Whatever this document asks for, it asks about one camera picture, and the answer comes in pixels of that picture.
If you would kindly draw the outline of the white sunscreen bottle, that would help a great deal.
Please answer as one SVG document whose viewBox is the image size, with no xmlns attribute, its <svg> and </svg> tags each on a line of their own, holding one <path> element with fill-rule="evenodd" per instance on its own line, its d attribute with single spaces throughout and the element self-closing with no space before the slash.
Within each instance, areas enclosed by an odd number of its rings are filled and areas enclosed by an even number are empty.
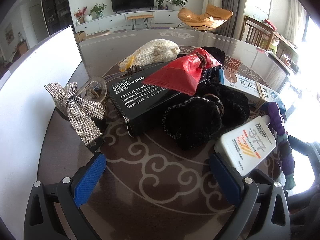
<svg viewBox="0 0 320 240">
<path fill-rule="evenodd" d="M 241 176 L 249 174 L 276 147 L 276 140 L 268 128 L 270 123 L 268 115 L 258 116 L 223 134 L 215 143 L 215 152 Z"/>
</svg>

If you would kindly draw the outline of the purple toy wand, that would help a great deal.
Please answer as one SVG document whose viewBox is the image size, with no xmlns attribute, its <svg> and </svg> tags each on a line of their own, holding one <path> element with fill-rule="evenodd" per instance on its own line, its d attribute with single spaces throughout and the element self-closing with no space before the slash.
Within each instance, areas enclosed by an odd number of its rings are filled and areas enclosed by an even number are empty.
<svg viewBox="0 0 320 240">
<path fill-rule="evenodd" d="M 284 189 L 289 191 L 295 187 L 294 171 L 295 161 L 292 156 L 292 148 L 289 142 L 289 135 L 283 126 L 283 117 L 276 102 L 270 102 L 267 106 L 270 125 L 277 133 L 277 143 L 280 151 L 281 169 L 285 176 Z"/>
</svg>

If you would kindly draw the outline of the black crochet pouch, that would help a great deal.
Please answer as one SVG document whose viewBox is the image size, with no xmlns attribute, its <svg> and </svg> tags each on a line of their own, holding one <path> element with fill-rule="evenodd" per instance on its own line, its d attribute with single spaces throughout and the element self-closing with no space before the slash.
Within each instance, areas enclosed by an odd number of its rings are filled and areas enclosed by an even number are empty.
<svg viewBox="0 0 320 240">
<path fill-rule="evenodd" d="M 234 128 L 250 115 L 247 96 L 221 84 L 208 84 L 163 114 L 162 127 L 179 142 L 212 139 L 222 128 Z"/>
</svg>

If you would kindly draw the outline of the white blue medicine box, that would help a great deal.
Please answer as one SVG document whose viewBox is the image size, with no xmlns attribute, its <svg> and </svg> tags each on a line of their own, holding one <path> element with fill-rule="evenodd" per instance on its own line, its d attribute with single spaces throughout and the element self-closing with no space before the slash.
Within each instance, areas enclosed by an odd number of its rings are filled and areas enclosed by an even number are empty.
<svg viewBox="0 0 320 240">
<path fill-rule="evenodd" d="M 257 109 L 267 111 L 268 104 L 275 102 L 281 114 L 286 112 L 286 107 L 279 94 L 258 81 L 253 81 L 229 70 L 220 69 L 219 83 L 243 93 L 248 98 L 249 104 Z"/>
</svg>

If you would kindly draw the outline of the silver rhinestone bow clip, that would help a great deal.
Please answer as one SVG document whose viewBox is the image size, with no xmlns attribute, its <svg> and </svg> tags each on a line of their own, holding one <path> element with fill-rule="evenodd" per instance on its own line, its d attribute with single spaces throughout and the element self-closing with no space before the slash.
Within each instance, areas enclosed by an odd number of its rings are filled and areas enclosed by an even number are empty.
<svg viewBox="0 0 320 240">
<path fill-rule="evenodd" d="M 76 82 L 71 82 L 65 87 L 54 82 L 44 87 L 56 102 L 65 107 L 71 125 L 85 145 L 102 135 L 93 121 L 93 118 L 103 119 L 105 106 L 102 103 L 78 97 Z"/>
</svg>

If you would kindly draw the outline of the black odor removing bar box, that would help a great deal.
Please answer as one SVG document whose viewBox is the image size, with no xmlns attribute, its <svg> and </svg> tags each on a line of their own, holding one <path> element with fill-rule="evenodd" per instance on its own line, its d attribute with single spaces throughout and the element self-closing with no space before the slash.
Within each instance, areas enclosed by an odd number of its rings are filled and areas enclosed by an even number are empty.
<svg viewBox="0 0 320 240">
<path fill-rule="evenodd" d="M 154 126 L 169 106 L 190 98 L 181 92 L 142 83 L 165 65 L 150 64 L 132 75 L 118 72 L 107 83 L 109 97 L 132 137 Z"/>
</svg>

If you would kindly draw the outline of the white cardboard box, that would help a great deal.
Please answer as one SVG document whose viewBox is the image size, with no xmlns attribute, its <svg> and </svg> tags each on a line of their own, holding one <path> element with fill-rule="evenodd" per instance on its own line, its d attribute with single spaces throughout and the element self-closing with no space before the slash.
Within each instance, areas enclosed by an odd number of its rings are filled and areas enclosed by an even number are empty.
<svg viewBox="0 0 320 240">
<path fill-rule="evenodd" d="M 1 219 L 23 238 L 27 202 L 55 104 L 45 85 L 65 86 L 81 56 L 72 27 L 58 31 L 20 57 L 1 82 Z"/>
</svg>

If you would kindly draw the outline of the clear round plastic dish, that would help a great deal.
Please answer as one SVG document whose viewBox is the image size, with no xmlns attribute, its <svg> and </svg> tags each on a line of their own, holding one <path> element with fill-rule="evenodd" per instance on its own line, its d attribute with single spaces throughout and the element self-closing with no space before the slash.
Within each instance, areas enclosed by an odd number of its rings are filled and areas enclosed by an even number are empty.
<svg viewBox="0 0 320 240">
<path fill-rule="evenodd" d="M 106 82 L 102 77 L 92 77 L 78 89 L 76 95 L 85 100 L 102 103 L 107 96 Z"/>
</svg>

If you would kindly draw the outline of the red foil packet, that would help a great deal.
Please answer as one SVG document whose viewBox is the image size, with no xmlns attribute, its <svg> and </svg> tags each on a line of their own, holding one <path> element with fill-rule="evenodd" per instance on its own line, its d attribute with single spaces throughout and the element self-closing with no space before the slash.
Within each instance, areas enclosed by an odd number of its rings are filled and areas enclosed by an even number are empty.
<svg viewBox="0 0 320 240">
<path fill-rule="evenodd" d="M 196 93 L 202 72 L 221 63 L 208 51 L 197 48 L 191 54 L 179 57 L 146 77 L 142 83 L 175 90 L 189 96 Z"/>
</svg>

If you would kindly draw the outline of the wooden dining chair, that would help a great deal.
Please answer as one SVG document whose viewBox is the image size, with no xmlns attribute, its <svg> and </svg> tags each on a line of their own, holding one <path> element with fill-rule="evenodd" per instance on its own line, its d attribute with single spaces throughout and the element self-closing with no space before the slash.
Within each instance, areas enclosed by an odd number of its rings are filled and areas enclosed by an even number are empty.
<svg viewBox="0 0 320 240">
<path fill-rule="evenodd" d="M 261 49 L 269 50 L 275 32 L 263 22 L 244 16 L 240 40 Z"/>
</svg>

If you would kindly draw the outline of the cream mesh bag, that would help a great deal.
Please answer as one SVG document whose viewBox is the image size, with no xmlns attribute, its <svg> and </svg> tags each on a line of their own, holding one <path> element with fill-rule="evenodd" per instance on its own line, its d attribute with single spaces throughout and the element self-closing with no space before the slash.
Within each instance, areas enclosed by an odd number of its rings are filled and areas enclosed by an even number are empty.
<svg viewBox="0 0 320 240">
<path fill-rule="evenodd" d="M 180 53 L 179 46 L 166 39 L 155 39 L 147 42 L 126 59 L 121 61 L 118 66 L 121 72 L 136 66 L 144 67 L 149 64 L 168 62 L 176 59 Z"/>
</svg>

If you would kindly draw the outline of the orange lounge chair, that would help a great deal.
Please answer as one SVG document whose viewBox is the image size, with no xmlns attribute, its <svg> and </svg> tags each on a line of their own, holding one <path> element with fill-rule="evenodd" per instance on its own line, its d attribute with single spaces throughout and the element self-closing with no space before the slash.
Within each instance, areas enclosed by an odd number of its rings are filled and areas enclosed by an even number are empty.
<svg viewBox="0 0 320 240">
<path fill-rule="evenodd" d="M 233 12 L 208 4 L 205 12 L 201 15 L 197 15 L 189 9 L 182 8 L 177 16 L 183 25 L 187 25 L 198 31 L 207 32 L 223 25 L 233 16 Z"/>
</svg>

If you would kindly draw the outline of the red flower vase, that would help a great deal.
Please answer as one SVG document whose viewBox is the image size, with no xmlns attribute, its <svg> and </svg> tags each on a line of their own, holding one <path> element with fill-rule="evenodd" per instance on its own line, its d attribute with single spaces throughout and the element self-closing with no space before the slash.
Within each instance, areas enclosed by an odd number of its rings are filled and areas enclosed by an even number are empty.
<svg viewBox="0 0 320 240">
<path fill-rule="evenodd" d="M 87 11 L 87 7 L 83 7 L 82 9 L 79 8 L 76 12 L 74 12 L 77 25 L 84 23 L 84 16 L 86 11 Z"/>
</svg>

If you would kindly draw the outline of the white tv cabinet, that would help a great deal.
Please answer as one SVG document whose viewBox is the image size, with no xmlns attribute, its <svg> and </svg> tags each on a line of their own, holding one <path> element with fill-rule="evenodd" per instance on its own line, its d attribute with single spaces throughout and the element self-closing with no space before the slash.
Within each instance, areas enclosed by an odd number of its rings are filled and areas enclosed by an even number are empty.
<svg viewBox="0 0 320 240">
<path fill-rule="evenodd" d="M 74 27 L 75 32 L 84 31 L 86 35 L 109 30 L 140 30 L 152 28 L 176 27 L 181 23 L 178 11 L 174 10 L 145 10 L 124 12 L 103 16 Z"/>
</svg>

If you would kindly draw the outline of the potted green plant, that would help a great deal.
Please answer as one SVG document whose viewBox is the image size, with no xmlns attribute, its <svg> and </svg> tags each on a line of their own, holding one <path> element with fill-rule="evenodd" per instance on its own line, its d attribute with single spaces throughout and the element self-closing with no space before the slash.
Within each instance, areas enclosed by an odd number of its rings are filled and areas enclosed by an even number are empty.
<svg viewBox="0 0 320 240">
<path fill-rule="evenodd" d="M 94 7 L 90 10 L 90 15 L 95 14 L 96 18 L 100 18 L 103 16 L 103 11 L 106 9 L 107 5 L 104 3 L 97 3 Z"/>
</svg>

